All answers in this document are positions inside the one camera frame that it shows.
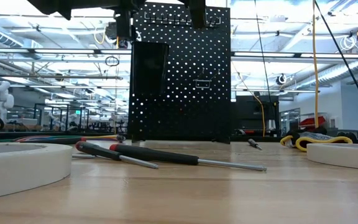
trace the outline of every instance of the ceiling duct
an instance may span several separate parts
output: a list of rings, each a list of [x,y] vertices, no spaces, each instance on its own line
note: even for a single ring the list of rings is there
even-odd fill
[[[0,43],[12,48],[22,48],[22,47],[42,48],[42,45],[38,44],[36,41],[22,38],[22,37],[17,37],[11,34],[10,32],[8,32],[7,30],[3,29],[2,27],[0,27]],[[21,55],[33,59],[40,59],[42,56],[40,54],[29,54],[29,53],[21,54]]]
[[[349,63],[349,68],[352,70],[354,75],[358,75],[358,61]],[[319,85],[327,85],[350,77],[350,75],[351,74],[349,73],[349,70],[347,69],[346,65],[335,65],[318,73]],[[290,86],[288,89],[298,90],[310,87],[311,85],[315,84],[316,80],[314,79],[314,77],[312,79],[307,78],[303,81],[298,82],[296,85]]]

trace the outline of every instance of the black rope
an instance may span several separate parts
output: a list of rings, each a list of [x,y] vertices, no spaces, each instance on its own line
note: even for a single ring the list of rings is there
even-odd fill
[[[353,74],[351,68],[349,67],[349,64],[347,63],[346,58],[345,58],[345,56],[343,55],[342,50],[341,50],[341,48],[339,47],[338,43],[336,42],[336,39],[335,39],[335,37],[334,37],[334,34],[333,34],[333,32],[331,31],[331,29],[329,28],[328,23],[327,23],[326,19],[325,19],[324,16],[323,16],[323,13],[321,13],[321,10],[320,10],[320,7],[319,7],[318,4],[317,4],[317,1],[314,1],[314,2],[316,3],[316,7],[317,7],[318,11],[320,12],[321,18],[323,19],[324,23],[326,24],[326,27],[327,27],[327,29],[328,29],[328,32],[329,32],[329,34],[331,35],[331,37],[333,38],[333,41],[334,41],[334,43],[335,43],[335,45],[336,45],[336,48],[338,49],[339,53],[341,54],[342,59],[343,59],[343,62],[345,63],[345,65],[346,65],[346,67],[347,67],[349,73],[351,74],[351,77],[352,77],[352,79],[353,79],[353,81],[354,81],[354,84],[356,84],[356,87],[357,87],[357,90],[358,90],[358,82],[357,82],[356,78],[354,77],[354,74]]]
[[[265,61],[265,55],[264,55],[264,48],[262,46],[262,37],[260,36],[260,27],[259,27],[259,19],[258,19],[258,10],[257,10],[257,7],[256,7],[256,0],[254,0],[254,3],[255,3],[256,22],[257,22],[257,25],[258,25],[260,51],[262,53],[262,59],[264,61],[264,69],[265,69],[265,77],[266,77],[266,84],[267,84],[268,100],[269,100],[269,103],[270,103],[270,108],[272,108],[273,103],[272,103],[272,99],[270,97],[269,79],[267,78],[267,70],[266,70],[266,61]],[[276,125],[277,124],[277,115],[276,115],[276,110],[275,109],[273,109],[273,113],[274,113],[274,123]]]

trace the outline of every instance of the black screwdriver handle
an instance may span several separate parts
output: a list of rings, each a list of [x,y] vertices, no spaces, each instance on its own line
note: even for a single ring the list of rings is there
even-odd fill
[[[75,148],[78,151],[87,153],[87,154],[91,154],[94,156],[101,156],[101,157],[106,157],[106,158],[110,158],[112,160],[115,161],[120,161],[121,159],[119,158],[119,156],[121,156],[121,153],[119,152],[115,152],[115,151],[111,151],[109,149],[105,149],[103,147],[100,147],[98,145],[89,143],[89,142],[84,142],[84,141],[79,141],[75,144]]]
[[[162,152],[146,147],[113,144],[110,146],[110,150],[120,152],[123,156],[141,159],[144,161],[162,161],[177,164],[198,165],[197,156],[189,156],[173,152]]]

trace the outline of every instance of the red screwdriver handle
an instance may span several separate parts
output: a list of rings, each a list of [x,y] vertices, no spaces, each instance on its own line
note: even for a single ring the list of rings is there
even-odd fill
[[[162,161],[177,164],[198,165],[197,156],[189,156],[173,152],[162,152],[146,147],[113,144],[110,146],[110,150],[119,152],[123,156],[141,159],[144,161]]]

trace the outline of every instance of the pipe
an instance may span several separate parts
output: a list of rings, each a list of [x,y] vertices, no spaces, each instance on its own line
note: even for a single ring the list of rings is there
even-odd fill
[[[358,61],[349,63],[349,67],[352,70],[354,75],[358,75]],[[347,67],[344,64],[339,64],[332,66],[331,68],[327,68],[322,72],[318,73],[318,80],[320,85],[327,85],[338,80],[342,80],[350,76],[350,73]],[[310,87],[316,83],[315,79],[310,80],[309,78],[298,82],[296,85],[292,85],[289,89],[300,89]]]
[[[7,66],[9,66],[9,67],[11,67],[11,68],[15,68],[15,69],[17,69],[17,70],[19,70],[19,71],[26,72],[26,73],[28,73],[28,74],[30,74],[30,75],[35,76],[35,77],[38,78],[38,76],[37,76],[36,73],[33,73],[33,72],[29,71],[29,70],[26,70],[26,69],[24,69],[24,68],[22,68],[22,67],[20,67],[20,66],[17,66],[17,65],[8,63],[8,62],[6,62],[6,61],[4,61],[4,60],[1,60],[1,59],[0,59],[0,63],[1,63],[1,64],[4,64],[4,65],[7,65]]]
[[[118,79],[122,80],[122,77],[119,76],[92,76],[92,75],[85,75],[85,76],[75,76],[75,75],[67,75],[67,76],[55,76],[55,75],[40,75],[40,76],[30,76],[30,75],[5,75],[0,74],[0,77],[13,77],[13,78],[89,78],[89,79]]]

